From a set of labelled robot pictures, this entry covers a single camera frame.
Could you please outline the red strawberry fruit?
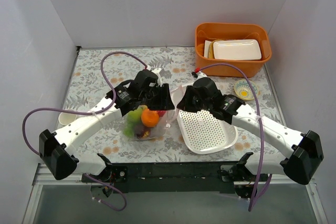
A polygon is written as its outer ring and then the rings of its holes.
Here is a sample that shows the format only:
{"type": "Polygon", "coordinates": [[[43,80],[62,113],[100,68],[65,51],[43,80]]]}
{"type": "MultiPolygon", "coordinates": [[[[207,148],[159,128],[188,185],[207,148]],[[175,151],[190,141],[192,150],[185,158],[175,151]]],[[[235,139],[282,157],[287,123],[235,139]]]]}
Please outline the red strawberry fruit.
{"type": "Polygon", "coordinates": [[[163,117],[167,111],[157,111],[159,117],[163,117]]]}

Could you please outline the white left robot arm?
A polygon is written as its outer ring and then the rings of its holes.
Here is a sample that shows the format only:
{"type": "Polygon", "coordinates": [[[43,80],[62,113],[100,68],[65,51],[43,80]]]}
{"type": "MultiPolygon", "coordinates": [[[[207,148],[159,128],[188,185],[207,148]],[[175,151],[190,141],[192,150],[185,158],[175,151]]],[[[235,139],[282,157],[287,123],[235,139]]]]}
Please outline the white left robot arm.
{"type": "Polygon", "coordinates": [[[77,149],[102,128],[124,116],[126,133],[138,140],[149,140],[165,133],[173,120],[175,106],[161,69],[146,68],[133,80],[109,91],[87,115],[53,132],[39,136],[39,156],[56,180],[73,173],[89,173],[100,182],[112,175],[112,164],[103,154],[81,154],[77,149]]]}

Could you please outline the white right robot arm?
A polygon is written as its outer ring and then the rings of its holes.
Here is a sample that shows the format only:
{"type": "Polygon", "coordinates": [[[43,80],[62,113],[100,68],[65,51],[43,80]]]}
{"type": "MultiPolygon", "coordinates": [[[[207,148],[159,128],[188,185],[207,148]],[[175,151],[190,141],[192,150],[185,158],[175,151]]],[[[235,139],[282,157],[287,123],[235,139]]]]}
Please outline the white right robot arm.
{"type": "Polygon", "coordinates": [[[179,111],[192,114],[206,111],[211,118],[244,129],[281,153],[270,161],[264,161],[261,156],[258,163],[249,159],[251,153],[244,155],[232,169],[242,180],[251,180],[257,174],[279,174],[306,185],[323,161],[320,136],[316,132],[301,133],[258,115],[239,97],[222,94],[209,77],[183,85],[172,95],[179,111]]]}

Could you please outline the clear zip top bag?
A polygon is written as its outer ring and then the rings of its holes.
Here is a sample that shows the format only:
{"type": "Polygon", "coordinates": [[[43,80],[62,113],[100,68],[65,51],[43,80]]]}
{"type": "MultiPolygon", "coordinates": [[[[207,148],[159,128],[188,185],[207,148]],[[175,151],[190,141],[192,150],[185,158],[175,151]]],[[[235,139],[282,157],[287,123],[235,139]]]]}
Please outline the clear zip top bag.
{"type": "Polygon", "coordinates": [[[134,141],[163,136],[177,119],[179,109],[173,101],[178,89],[168,84],[140,88],[135,81],[123,86],[125,103],[121,106],[124,118],[123,134],[134,141]]]}

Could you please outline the dark red apple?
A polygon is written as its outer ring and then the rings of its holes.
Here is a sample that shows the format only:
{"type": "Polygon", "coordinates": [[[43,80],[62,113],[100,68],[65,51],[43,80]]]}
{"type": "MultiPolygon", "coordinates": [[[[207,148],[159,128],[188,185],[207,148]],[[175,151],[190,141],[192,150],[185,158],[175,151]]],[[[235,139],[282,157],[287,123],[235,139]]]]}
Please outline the dark red apple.
{"type": "Polygon", "coordinates": [[[151,129],[148,128],[148,127],[145,127],[145,126],[143,126],[143,125],[138,125],[138,126],[134,129],[134,133],[135,133],[135,136],[136,136],[138,139],[145,139],[145,138],[150,137],[150,135],[151,135],[151,129]]]}

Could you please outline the green pear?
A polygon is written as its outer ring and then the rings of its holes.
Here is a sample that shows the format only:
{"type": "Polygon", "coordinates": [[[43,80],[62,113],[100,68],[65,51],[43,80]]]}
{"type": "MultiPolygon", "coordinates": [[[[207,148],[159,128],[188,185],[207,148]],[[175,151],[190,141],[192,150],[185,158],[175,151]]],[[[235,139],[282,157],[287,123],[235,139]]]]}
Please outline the green pear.
{"type": "Polygon", "coordinates": [[[143,110],[147,109],[146,105],[141,105],[137,109],[130,111],[125,119],[124,122],[124,128],[123,128],[123,134],[126,137],[133,138],[136,137],[134,133],[134,129],[138,125],[143,125],[141,121],[141,114],[143,110]]]}

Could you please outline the orange fruit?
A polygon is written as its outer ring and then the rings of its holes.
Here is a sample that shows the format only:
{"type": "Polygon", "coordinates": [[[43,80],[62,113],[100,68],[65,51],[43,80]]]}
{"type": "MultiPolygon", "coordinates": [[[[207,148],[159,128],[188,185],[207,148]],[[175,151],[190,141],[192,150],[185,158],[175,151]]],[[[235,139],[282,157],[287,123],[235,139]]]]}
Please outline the orange fruit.
{"type": "Polygon", "coordinates": [[[160,117],[156,111],[145,109],[141,114],[141,121],[146,127],[155,127],[158,124],[159,120],[160,117]]]}

